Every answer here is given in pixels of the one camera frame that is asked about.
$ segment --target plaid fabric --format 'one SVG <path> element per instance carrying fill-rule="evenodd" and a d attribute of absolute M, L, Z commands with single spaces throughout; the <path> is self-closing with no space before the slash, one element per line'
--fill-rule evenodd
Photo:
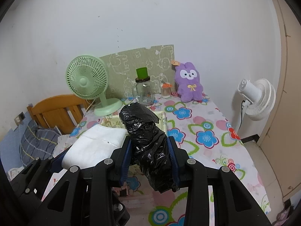
<path fill-rule="evenodd" d="M 20 156 L 23 166 L 26 167 L 37 157 L 42 160 L 52 156 L 55 146 L 58 144 L 58 134 L 52 128 L 38 127 L 31 120 L 22 136 L 20 143 Z"/>

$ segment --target fan base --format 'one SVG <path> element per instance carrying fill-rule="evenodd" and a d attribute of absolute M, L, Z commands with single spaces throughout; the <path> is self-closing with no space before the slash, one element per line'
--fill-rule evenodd
<path fill-rule="evenodd" d="M 109 98 L 106 100 L 107 105 L 102 106 L 101 103 L 97 105 L 94 109 L 94 114 L 96 116 L 105 116 L 114 113 L 115 111 L 119 110 L 122 106 L 122 102 L 120 99 L 117 98 Z"/>

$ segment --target green desk fan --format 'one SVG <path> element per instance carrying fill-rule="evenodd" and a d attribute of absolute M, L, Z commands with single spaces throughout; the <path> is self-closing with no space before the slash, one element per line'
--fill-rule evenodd
<path fill-rule="evenodd" d="M 112 114 L 122 106 L 117 98 L 106 99 L 108 78 L 104 61 L 88 55 L 76 57 L 66 70 L 67 84 L 76 96 L 83 99 L 100 98 L 100 104 L 94 109 L 96 116 Z"/>

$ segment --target tile floor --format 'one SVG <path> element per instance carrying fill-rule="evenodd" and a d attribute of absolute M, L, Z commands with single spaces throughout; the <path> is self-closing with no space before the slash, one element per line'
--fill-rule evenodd
<path fill-rule="evenodd" d="M 279 183 L 272 167 L 260 147 L 258 147 L 254 141 L 247 142 L 244 145 L 249 152 L 265 187 L 271 208 L 271 212 L 267 215 L 267 217 L 270 222 L 273 223 L 276 221 L 277 214 L 284 208 Z"/>

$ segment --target fan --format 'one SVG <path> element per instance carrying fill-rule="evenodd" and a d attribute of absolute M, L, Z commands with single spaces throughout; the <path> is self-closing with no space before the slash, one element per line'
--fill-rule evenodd
<path fill-rule="evenodd" d="M 96 116 L 112 114 L 122 106 L 117 98 L 106 99 L 108 77 L 104 61 L 88 55 L 76 57 L 66 70 L 67 84 L 76 96 L 83 99 L 100 98 L 100 104 L 94 109 Z"/>
<path fill-rule="evenodd" d="M 246 98 L 242 103 L 241 122 L 246 114 L 253 121 L 265 118 L 273 109 L 276 100 L 276 91 L 267 79 L 259 79 L 251 83 L 243 79 L 238 85 L 238 92 Z"/>

